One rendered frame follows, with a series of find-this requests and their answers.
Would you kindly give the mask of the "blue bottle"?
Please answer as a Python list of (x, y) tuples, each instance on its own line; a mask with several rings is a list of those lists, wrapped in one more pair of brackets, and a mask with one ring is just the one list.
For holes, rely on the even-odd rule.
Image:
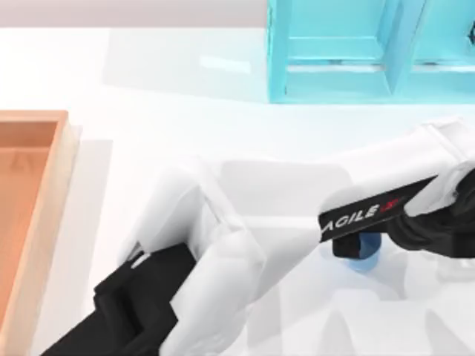
[(382, 237), (381, 233), (365, 232), (358, 235), (360, 249), (357, 258), (349, 259), (347, 265), (360, 273), (373, 270), (379, 262)]

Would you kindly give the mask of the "light blue rack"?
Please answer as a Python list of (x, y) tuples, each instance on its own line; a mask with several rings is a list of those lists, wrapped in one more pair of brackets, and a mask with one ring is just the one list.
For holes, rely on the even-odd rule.
[(475, 0), (266, 0), (286, 104), (475, 104)]

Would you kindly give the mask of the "shallow salmon-coloured box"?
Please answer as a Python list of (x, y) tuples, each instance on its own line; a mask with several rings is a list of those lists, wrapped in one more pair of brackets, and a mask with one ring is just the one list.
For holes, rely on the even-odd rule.
[(61, 110), (0, 110), (0, 356), (27, 356), (79, 132)]

